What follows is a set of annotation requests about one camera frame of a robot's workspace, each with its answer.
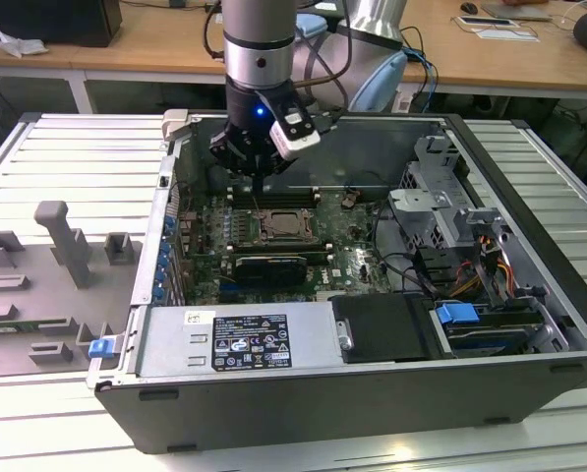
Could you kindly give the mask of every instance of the circuit board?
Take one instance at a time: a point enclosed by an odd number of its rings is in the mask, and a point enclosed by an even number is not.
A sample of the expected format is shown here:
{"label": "circuit board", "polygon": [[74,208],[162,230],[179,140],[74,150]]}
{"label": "circuit board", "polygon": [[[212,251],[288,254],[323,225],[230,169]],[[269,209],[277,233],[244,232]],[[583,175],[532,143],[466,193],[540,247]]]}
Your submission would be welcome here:
{"label": "circuit board", "polygon": [[[343,191],[322,192],[315,207],[234,208],[221,196],[194,198],[180,215],[186,301],[191,305],[326,301],[337,294],[388,293],[386,269],[374,255],[373,203],[344,208]],[[308,261],[294,287],[241,288],[228,269],[243,257]]]}

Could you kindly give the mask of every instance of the motherboard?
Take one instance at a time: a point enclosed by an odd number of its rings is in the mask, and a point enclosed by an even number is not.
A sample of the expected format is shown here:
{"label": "motherboard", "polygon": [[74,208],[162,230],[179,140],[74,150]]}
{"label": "motherboard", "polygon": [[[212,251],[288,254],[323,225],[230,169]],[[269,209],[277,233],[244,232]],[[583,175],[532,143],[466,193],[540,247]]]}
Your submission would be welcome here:
{"label": "motherboard", "polygon": [[191,305],[388,293],[372,243],[379,204],[356,190],[194,196],[179,214]]}

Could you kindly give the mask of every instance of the computer case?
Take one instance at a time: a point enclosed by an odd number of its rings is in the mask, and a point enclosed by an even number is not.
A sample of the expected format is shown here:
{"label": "computer case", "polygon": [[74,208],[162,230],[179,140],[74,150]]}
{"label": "computer case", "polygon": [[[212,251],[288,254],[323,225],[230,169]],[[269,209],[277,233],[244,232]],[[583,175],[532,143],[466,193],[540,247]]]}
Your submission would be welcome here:
{"label": "computer case", "polygon": [[0,30],[21,39],[106,47],[122,23],[119,0],[0,0]]}

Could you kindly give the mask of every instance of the warning label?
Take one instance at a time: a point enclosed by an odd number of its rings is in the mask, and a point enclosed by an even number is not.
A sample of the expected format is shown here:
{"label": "warning label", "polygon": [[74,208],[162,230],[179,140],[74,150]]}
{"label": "warning label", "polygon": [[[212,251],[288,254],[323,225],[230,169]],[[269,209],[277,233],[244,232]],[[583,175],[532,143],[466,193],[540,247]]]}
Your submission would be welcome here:
{"label": "warning label", "polygon": [[212,368],[218,372],[291,367],[286,315],[215,318]]}

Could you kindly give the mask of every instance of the robotic arm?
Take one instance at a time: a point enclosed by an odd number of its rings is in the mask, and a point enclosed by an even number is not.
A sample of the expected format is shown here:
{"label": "robotic arm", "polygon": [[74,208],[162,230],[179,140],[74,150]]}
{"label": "robotic arm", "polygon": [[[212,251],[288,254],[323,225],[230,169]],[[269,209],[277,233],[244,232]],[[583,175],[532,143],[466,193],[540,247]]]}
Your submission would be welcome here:
{"label": "robotic arm", "polygon": [[[314,54],[304,44],[296,44],[296,24],[298,8],[316,3],[317,0],[221,2],[228,121],[224,130],[211,139],[210,151],[232,174],[251,177],[256,194],[263,191],[265,177],[282,173],[304,149],[320,142],[320,133],[298,89],[306,97],[328,104],[339,102],[334,86],[324,85],[334,77],[315,78],[326,74],[321,61],[315,61],[319,49],[330,68],[341,70],[336,76],[343,76],[348,89],[344,92],[346,98],[360,99],[361,86],[368,86],[370,77],[378,75],[379,66],[386,66],[387,58],[394,57],[402,46],[397,25],[406,0],[356,0],[352,17],[343,0],[345,25],[339,27],[337,34],[321,28],[320,34],[314,33]],[[350,61],[344,66],[345,57],[356,58],[356,66],[362,69],[356,72],[355,67],[348,67]],[[292,76],[300,82],[294,83]],[[393,92],[397,83],[390,82]]]}
{"label": "robotic arm", "polygon": [[313,118],[291,81],[297,0],[223,0],[228,122],[210,150],[233,173],[283,172],[320,141]]}

